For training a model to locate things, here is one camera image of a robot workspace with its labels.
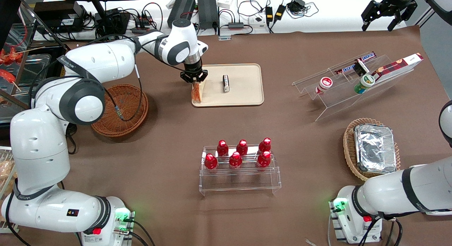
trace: white desk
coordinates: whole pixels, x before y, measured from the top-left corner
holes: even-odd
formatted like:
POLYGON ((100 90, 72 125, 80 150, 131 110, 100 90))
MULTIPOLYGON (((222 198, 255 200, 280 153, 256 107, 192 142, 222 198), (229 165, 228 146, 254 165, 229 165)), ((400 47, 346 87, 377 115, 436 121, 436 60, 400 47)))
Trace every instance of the white desk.
MULTIPOLYGON (((169 34, 171 29, 168 28, 168 24, 166 23, 166 19, 170 14, 169 9, 166 8, 166 4, 170 0, 134 0, 134 1, 109 1, 107 2, 107 8, 135 8, 139 12, 141 12, 144 5, 149 2, 158 3, 163 10, 163 26, 162 32, 169 34)), ((236 1, 234 0, 233 5, 231 7, 231 11, 234 12, 236 20, 238 20, 236 1)), ((266 0, 256 0, 262 6, 265 6, 266 0)), ((284 5, 286 5, 291 0, 284 0, 284 5)), ((348 31, 362 31, 361 27, 363 25, 363 21, 361 19, 361 13, 368 5, 371 0, 304 0, 305 2, 314 2, 319 9, 319 12, 312 17, 303 17, 300 19, 292 19, 288 16, 288 13, 285 12, 282 16, 282 20, 278 21, 273 28, 273 32, 348 32, 348 31)), ((282 0, 271 0, 271 5, 273 7, 273 14, 276 12, 278 5, 282 2, 282 0)), ((83 5, 87 11, 92 13, 96 12, 94 5, 90 2, 79 2, 80 5, 83 5)), ((156 5, 149 5, 146 7, 148 11, 152 14, 154 21, 157 22, 157 27, 160 26, 160 10, 156 5)), ((256 10, 249 4, 243 3, 242 7, 240 7, 240 12, 246 15, 250 15, 256 12, 256 10)), ((241 16, 241 21, 244 24, 248 23, 248 18, 241 16)), ((387 30, 387 26, 392 21, 391 17, 382 17, 373 21, 368 31, 373 30, 387 30)), ((195 15, 192 17, 192 22, 196 23, 199 21, 198 16, 195 15)), ((221 14, 220 17, 220 25, 227 24, 231 20, 231 17, 228 14, 221 14)), ((399 24, 396 29, 405 27, 405 22, 399 24)), ((244 29, 242 31, 231 31, 226 27, 221 29, 221 35, 231 35, 237 33, 246 33, 249 29, 244 29)), ((253 34, 262 34, 268 33, 268 29, 255 29, 253 34)), ((91 32, 80 32, 73 33, 74 37, 81 40, 89 40, 94 39, 94 31, 91 32)), ((215 32, 213 29, 208 29, 200 32, 199 35, 213 35, 215 32)), ((131 35, 131 31, 127 31, 126 35, 131 35)), ((39 34, 35 37, 36 40, 42 40, 39 34)))

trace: robotic arm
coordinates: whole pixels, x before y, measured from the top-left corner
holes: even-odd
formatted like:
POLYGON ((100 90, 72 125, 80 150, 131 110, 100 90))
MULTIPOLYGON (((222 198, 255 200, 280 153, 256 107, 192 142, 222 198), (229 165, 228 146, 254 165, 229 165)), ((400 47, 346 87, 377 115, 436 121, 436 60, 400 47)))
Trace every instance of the robotic arm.
POLYGON ((32 109, 11 120, 18 178, 13 193, 3 202, 2 215, 20 226, 82 232, 84 246, 121 245, 127 226, 122 220, 130 218, 131 212, 119 198, 89 196, 57 186, 70 170, 66 128, 70 122, 89 125, 102 117, 102 83, 128 76, 136 54, 150 52, 170 66, 184 63, 181 77, 201 82, 208 75, 201 62, 207 49, 197 40, 191 22, 178 19, 169 36, 152 30, 134 41, 88 45, 59 58, 66 75, 41 83, 32 109))
MULTIPOLYGON (((452 25, 452 0, 425 0, 444 21, 452 25)), ((417 8, 415 0, 372 0, 361 14, 363 18, 363 31, 367 30, 369 24, 384 16, 394 16, 389 24, 388 31, 402 21, 410 19, 417 8)))
MULTIPOLYGON (((439 126, 452 148, 452 101, 442 108, 439 126)), ((330 207, 348 243, 358 243, 364 236, 366 242, 379 241, 382 219, 415 212, 452 215, 452 157, 343 187, 330 207), (371 222, 375 226, 366 234, 371 222)))

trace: brown table mat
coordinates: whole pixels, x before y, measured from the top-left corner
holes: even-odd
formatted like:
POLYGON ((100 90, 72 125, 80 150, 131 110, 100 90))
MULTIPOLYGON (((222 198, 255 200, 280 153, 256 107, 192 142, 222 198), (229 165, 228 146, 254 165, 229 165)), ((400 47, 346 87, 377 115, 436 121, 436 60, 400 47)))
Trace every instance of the brown table mat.
MULTIPOLYGON (((327 201, 346 185, 362 182, 347 167, 342 136, 356 118, 377 119, 394 130, 402 169, 451 155, 438 126, 448 101, 420 42, 417 27, 393 32, 335 32, 321 34, 255 34, 209 45, 205 64, 258 63, 262 69, 265 102, 256 107, 194 108, 191 86, 179 72, 140 54, 143 88, 149 96, 148 119, 127 139, 110 140, 79 126, 74 136, 79 151, 71 158, 66 189, 99 196, 117 196, 137 211, 157 246, 274 246, 327 245, 327 201), (397 60, 419 52, 425 60, 414 72, 383 95, 318 122, 320 114, 309 97, 291 86, 328 66, 366 51, 397 60), (198 192, 202 147, 225 139, 234 145, 245 138, 259 143, 272 139, 281 167, 282 188, 271 191, 198 192)), ((107 83, 131 83, 132 76, 107 83)), ((400 219, 402 246, 449 245, 449 217, 414 214, 400 219)), ((389 223, 384 223, 384 245, 389 223)), ((33 246, 76 246, 76 237, 21 227, 20 235, 33 246)), ((397 237, 394 229, 393 238, 397 237)), ((337 242, 331 232, 333 245, 337 242)), ((21 245, 13 235, 0 244, 21 245)))

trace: acrylic shelf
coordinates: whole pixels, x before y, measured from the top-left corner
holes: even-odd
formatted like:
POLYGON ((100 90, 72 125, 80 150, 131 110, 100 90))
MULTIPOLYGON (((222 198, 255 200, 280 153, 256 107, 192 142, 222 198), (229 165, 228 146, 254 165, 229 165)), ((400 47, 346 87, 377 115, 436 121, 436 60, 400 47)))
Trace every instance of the acrylic shelf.
MULTIPOLYGON (((360 81, 360 76, 354 71, 351 70, 346 72, 345 74, 336 74, 335 71, 340 69, 344 69, 355 63, 355 60, 361 58, 365 55, 370 54, 370 52, 364 53, 360 56, 352 58, 350 60, 344 61, 343 63, 339 63, 335 66, 332 66, 324 71, 321 71, 317 74, 313 74, 304 79, 300 79, 292 83, 297 87, 298 91, 301 94, 307 94, 311 98, 311 100, 315 100, 316 98, 320 99, 325 106, 322 113, 318 116, 315 121, 328 117, 332 114, 336 114, 339 111, 349 108, 353 106, 357 102, 365 100, 375 94, 381 93, 395 84, 397 84, 403 77, 413 71, 414 69, 407 70, 395 76, 384 78, 381 77, 373 87, 366 90, 363 94, 357 94, 354 90, 355 85, 360 81), (318 86, 319 81, 322 77, 330 77, 333 80, 333 86, 320 93, 315 93, 315 87, 318 86)), ((364 64, 368 67, 370 72, 377 70, 384 65, 390 64, 391 61, 388 56, 383 55, 377 58, 372 58, 371 60, 366 61, 364 64)))
POLYGON ((229 168, 229 156, 236 151, 229 148, 229 155, 218 157, 216 146, 205 146, 202 151, 199 169, 199 192, 205 196, 209 191, 225 190, 272 190, 281 188, 281 175, 275 155, 271 151, 271 163, 268 167, 257 168, 258 145, 248 145, 247 155, 242 156, 240 168, 229 168), (211 153, 218 159, 216 169, 209 170, 204 165, 206 154, 211 153))

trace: brown wicker basket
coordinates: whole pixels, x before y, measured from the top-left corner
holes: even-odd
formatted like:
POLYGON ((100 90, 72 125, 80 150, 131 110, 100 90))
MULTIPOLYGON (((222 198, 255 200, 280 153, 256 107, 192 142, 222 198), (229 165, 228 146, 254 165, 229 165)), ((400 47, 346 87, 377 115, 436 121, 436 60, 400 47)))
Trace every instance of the brown wicker basket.
MULTIPOLYGON (((347 165, 350 167, 352 172, 361 180, 366 181, 371 177, 375 177, 381 174, 370 173, 370 172, 362 172, 357 165, 356 160, 356 145, 355 145, 355 127, 360 124, 376 124, 383 125, 381 122, 376 121, 370 118, 360 118, 352 121, 344 133, 344 154, 345 160, 347 161, 347 165)), ((400 155, 399 148, 397 147, 397 143, 394 143, 395 150, 395 159, 397 170, 400 170, 400 155)))
MULTIPOLYGON (((140 88, 127 84, 114 85, 111 88, 108 88, 108 92, 119 106, 124 119, 127 120, 131 118, 135 111, 137 111, 137 106, 140 101, 140 88)), ((116 114, 113 102, 107 93, 105 93, 105 112, 102 118, 92 124, 91 127, 100 135, 106 137, 121 137, 134 131, 142 124, 146 118, 148 109, 148 99, 146 94, 143 93, 140 110, 132 120, 124 122, 118 117, 118 114, 116 114)))

